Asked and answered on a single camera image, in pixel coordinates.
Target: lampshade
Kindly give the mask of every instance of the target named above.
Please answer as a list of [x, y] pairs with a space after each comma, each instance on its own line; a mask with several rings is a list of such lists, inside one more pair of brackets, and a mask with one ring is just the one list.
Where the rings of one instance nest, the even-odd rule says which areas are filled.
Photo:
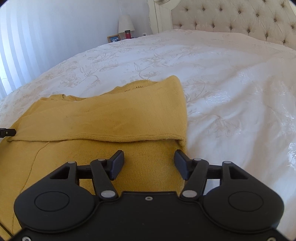
[[121, 15], [119, 17], [118, 33], [124, 33], [125, 30], [134, 31], [133, 23], [130, 15]]

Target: yellow garment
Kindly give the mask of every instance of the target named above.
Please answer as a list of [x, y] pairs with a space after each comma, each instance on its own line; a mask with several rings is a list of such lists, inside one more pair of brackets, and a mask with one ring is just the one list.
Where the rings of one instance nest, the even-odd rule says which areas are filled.
[[[0, 143], [0, 222], [20, 230], [13, 204], [25, 189], [67, 161], [87, 165], [123, 150], [125, 164], [113, 185], [122, 191], [177, 191], [174, 167], [185, 151], [187, 114], [179, 79], [140, 80], [91, 98], [53, 95], [35, 102]], [[93, 193], [91, 180], [81, 186]], [[8, 239], [0, 227], [0, 236]]]

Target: picture frame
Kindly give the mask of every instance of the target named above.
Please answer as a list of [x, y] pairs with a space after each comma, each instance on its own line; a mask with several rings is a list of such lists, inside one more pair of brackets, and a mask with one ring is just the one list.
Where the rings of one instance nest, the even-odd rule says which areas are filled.
[[108, 36], [108, 42], [109, 43], [112, 43], [112, 42], [118, 42], [121, 40], [119, 34], [116, 34], [116, 35], [112, 35], [112, 36]]

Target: white wall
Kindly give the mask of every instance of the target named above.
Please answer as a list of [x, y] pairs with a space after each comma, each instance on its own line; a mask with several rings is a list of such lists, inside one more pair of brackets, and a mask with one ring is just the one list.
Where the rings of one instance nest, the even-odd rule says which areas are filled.
[[146, 0], [8, 0], [0, 9], [0, 97], [77, 53], [108, 43], [120, 14], [152, 34]]

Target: tufted headboard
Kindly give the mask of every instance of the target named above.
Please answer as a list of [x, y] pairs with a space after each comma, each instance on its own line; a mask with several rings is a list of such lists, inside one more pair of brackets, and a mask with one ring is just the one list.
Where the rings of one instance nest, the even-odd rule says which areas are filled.
[[153, 33], [171, 29], [236, 32], [296, 50], [288, 0], [148, 0]]

